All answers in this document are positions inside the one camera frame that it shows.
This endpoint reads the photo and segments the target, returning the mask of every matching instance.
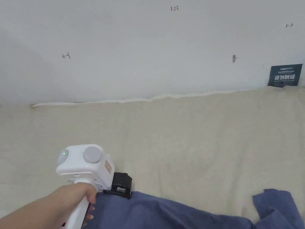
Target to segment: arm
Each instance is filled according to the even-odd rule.
[[[96,189],[86,183],[65,185],[0,219],[0,229],[56,229],[84,196],[95,203]]]

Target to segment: gray round button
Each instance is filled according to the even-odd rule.
[[[58,156],[58,159],[57,159],[57,166],[61,165],[62,163],[65,162],[65,160],[67,159],[67,156],[69,154],[69,150],[67,149],[64,149],[62,151],[60,151],[60,154]]]
[[[95,146],[89,146],[84,150],[83,157],[87,163],[96,164],[101,160],[102,152]]]

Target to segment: white handheld device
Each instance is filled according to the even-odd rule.
[[[56,172],[72,184],[89,183],[97,192],[112,190],[114,164],[110,160],[110,155],[99,145],[76,145],[63,149],[57,160]],[[62,228],[80,229],[88,206],[88,199],[84,197]]]

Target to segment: blue cloth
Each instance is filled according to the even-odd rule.
[[[244,217],[215,215],[141,192],[133,192],[129,200],[100,193],[92,212],[94,218],[86,228],[304,229],[289,192],[265,189],[264,193],[253,196],[253,203],[261,218],[255,225]]]

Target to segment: hand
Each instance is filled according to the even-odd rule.
[[[56,201],[60,206],[60,217],[56,226],[60,226],[67,220],[73,209],[81,202],[81,200],[87,196],[88,201],[91,204],[95,204],[96,189],[91,184],[77,183],[71,185],[65,185],[56,189],[47,198]],[[94,210],[93,206],[90,206],[89,211]],[[93,219],[93,215],[87,213],[85,220]]]

